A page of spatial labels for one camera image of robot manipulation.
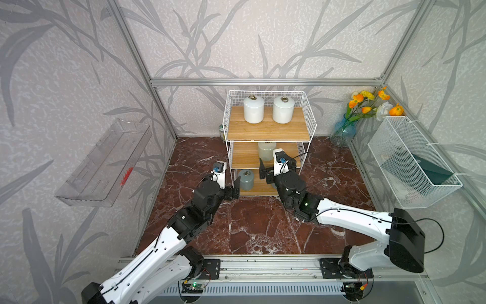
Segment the white mesh wall basket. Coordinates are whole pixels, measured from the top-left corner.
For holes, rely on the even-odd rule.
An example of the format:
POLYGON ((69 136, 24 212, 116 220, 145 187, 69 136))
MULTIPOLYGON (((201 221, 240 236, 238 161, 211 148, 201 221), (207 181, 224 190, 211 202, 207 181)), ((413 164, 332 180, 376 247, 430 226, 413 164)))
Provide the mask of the white mesh wall basket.
POLYGON ((386 117, 368 147, 403 209, 429 208, 463 187, 408 117, 386 117))

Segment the orange and white flowers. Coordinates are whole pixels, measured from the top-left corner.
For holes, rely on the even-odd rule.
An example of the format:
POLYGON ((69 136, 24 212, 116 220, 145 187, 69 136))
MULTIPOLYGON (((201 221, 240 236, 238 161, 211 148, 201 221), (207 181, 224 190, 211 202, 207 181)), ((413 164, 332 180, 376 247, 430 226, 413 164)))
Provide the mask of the orange and white flowers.
POLYGON ((369 91, 361 91, 354 94, 348 103, 344 118, 350 122, 357 122, 360 119, 376 118, 378 121, 386 117, 404 116, 404 108, 397 104, 391 105, 388 100, 391 96, 387 92, 387 87, 383 87, 377 94, 369 91))

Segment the blue glass vase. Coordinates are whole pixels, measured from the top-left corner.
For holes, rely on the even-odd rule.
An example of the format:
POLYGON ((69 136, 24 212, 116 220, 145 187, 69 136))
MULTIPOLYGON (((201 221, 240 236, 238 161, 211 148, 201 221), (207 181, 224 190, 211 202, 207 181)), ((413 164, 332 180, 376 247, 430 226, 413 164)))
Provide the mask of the blue glass vase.
POLYGON ((354 136, 356 135, 356 121, 351 121, 343 117, 343 119, 335 124, 334 133, 330 137, 333 145, 344 148, 349 146, 354 136))

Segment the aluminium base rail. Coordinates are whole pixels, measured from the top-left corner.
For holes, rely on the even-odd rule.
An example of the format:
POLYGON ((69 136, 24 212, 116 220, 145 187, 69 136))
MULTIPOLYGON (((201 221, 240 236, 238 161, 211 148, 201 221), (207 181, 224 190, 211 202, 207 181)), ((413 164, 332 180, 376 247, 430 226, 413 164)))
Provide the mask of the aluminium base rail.
POLYGON ((205 255, 219 260, 210 267, 210 282, 318 282, 318 281, 428 281, 426 272, 415 274, 397 267, 374 267, 373 274, 348 278, 332 272, 321 260, 337 255, 205 255))

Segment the clear plastic wall tray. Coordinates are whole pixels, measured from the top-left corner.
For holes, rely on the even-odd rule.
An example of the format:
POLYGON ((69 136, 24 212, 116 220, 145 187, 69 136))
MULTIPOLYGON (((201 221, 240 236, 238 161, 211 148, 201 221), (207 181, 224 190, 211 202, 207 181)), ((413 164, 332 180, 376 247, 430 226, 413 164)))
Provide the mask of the clear plastic wall tray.
POLYGON ((116 119, 54 197, 68 206, 110 208, 152 135, 148 124, 116 119))

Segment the green book in basket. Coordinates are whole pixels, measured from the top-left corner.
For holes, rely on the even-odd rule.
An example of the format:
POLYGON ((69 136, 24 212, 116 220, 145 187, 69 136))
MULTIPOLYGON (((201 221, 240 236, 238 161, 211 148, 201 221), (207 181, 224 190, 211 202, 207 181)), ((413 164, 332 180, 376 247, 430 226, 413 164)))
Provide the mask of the green book in basket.
POLYGON ((403 148, 398 148, 381 167, 411 187, 442 185, 453 176, 451 171, 403 148))

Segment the yellow label sunflower jar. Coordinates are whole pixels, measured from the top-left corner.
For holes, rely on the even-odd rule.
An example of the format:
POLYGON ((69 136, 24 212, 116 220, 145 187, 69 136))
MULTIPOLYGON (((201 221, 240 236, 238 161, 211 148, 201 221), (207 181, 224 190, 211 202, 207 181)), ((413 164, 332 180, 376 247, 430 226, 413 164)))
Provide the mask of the yellow label sunflower jar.
POLYGON ((219 129, 220 139, 225 143, 226 142, 226 136, 225 136, 224 126, 221 124, 218 129, 219 129))

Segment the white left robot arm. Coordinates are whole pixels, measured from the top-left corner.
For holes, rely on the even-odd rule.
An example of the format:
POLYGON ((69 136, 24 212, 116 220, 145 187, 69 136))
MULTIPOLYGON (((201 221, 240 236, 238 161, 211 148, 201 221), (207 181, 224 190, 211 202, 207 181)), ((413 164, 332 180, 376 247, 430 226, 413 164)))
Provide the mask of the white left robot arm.
POLYGON ((82 290, 83 303, 149 303, 175 282, 195 278, 204 258, 190 242, 212 224, 222 201, 239 198, 240 179, 233 186, 208 179, 193 199, 178 210, 159 236, 120 272, 82 290))

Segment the beige tea canister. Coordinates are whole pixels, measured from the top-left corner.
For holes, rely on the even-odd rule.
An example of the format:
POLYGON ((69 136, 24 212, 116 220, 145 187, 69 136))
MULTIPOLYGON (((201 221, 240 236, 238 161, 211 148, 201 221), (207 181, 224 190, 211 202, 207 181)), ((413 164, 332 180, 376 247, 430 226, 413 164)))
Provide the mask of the beige tea canister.
POLYGON ((258 143, 258 155, 264 162, 272 161, 274 158, 273 151, 276 149, 276 142, 259 142, 258 143))

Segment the left white tea canister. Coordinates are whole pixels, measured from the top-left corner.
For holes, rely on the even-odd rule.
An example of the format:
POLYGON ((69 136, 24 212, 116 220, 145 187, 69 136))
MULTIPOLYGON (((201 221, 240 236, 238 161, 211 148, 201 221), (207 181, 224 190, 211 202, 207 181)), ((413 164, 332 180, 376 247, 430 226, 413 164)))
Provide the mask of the left white tea canister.
POLYGON ((249 95, 243 101, 244 119, 250 124, 259 124, 265 116, 265 101, 261 96, 249 95))

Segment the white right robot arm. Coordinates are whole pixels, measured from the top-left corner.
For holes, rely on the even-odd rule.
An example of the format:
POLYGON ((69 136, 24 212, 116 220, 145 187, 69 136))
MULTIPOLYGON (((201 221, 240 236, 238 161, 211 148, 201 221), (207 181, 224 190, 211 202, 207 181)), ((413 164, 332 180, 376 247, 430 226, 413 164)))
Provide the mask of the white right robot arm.
POLYGON ((280 158, 272 168, 259 167, 259 177, 275 185, 286 210, 301 222, 337 226, 373 238, 368 244, 345 247, 341 271, 364 272, 391 266, 412 273, 424 271, 425 233, 406 210, 364 210, 312 194, 294 164, 290 158, 280 158))

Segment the blue-grey tea canister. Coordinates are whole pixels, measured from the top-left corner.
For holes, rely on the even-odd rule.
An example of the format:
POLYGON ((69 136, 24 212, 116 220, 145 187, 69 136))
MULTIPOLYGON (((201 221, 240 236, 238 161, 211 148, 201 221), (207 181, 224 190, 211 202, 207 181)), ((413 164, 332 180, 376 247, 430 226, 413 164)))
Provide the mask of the blue-grey tea canister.
POLYGON ((254 187, 254 173, 252 170, 245 169, 239 172, 240 190, 251 191, 254 187))

